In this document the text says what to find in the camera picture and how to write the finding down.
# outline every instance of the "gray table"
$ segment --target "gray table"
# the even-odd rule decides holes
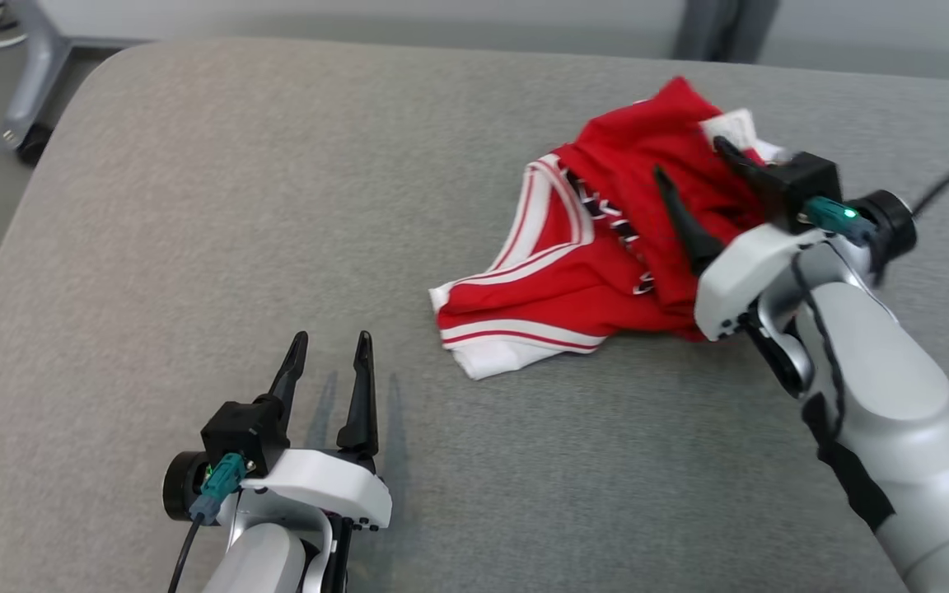
[[[745,340],[623,335],[483,382],[438,344],[426,289],[489,265],[522,167],[678,72],[848,195],[949,166],[939,80],[276,40],[109,60],[0,252],[0,592],[165,589],[163,470],[298,329],[300,446],[376,339],[395,524],[355,538],[353,591],[900,591]],[[949,195],[922,233],[884,297],[949,374]]]

